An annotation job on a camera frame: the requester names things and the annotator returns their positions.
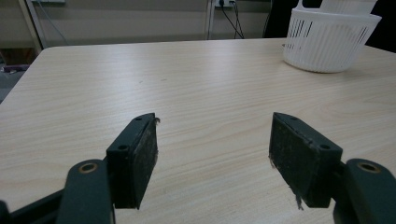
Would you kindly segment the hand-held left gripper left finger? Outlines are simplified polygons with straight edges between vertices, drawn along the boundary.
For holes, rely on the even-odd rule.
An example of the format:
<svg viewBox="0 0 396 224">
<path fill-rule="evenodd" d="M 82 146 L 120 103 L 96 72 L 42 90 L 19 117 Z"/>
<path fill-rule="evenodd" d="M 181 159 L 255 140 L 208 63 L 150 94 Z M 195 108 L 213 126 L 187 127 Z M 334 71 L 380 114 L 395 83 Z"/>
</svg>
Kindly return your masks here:
<svg viewBox="0 0 396 224">
<path fill-rule="evenodd" d="M 106 150 L 112 202 L 116 209 L 139 209 L 158 159 L 157 118 L 136 117 Z"/>
</svg>

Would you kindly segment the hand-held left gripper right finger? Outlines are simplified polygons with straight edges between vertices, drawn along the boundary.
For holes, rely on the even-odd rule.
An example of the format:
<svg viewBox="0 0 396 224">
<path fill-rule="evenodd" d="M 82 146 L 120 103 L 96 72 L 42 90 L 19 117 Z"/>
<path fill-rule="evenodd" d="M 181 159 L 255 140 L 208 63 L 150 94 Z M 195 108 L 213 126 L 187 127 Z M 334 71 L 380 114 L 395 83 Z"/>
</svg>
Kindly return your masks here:
<svg viewBox="0 0 396 224">
<path fill-rule="evenodd" d="M 269 158 L 296 195 L 298 204 L 326 208 L 330 204 L 330 176 L 343 149 L 294 116 L 273 114 Z"/>
</svg>

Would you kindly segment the white plastic basket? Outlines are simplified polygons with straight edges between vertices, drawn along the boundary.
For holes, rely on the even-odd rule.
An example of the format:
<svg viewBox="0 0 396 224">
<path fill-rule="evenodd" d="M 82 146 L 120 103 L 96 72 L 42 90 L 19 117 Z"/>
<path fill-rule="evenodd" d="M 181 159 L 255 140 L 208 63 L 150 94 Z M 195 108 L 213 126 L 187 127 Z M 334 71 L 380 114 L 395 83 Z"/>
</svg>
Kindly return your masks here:
<svg viewBox="0 0 396 224">
<path fill-rule="evenodd" d="M 322 0 L 319 7 L 299 2 L 291 11 L 284 61 L 312 72 L 347 70 L 381 21 L 372 13 L 376 2 Z"/>
</svg>

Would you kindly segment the small purple item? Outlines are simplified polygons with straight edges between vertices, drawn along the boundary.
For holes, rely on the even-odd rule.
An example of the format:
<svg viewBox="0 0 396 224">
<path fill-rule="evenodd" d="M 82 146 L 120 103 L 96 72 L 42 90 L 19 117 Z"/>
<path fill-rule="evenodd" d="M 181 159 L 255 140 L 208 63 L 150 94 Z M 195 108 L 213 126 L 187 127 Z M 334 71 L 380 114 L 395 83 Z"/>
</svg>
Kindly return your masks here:
<svg viewBox="0 0 396 224">
<path fill-rule="evenodd" d="M 4 65 L 0 68 L 0 71 L 3 73 L 17 73 L 27 71 L 30 67 L 29 64 L 14 64 L 14 65 Z"/>
</svg>

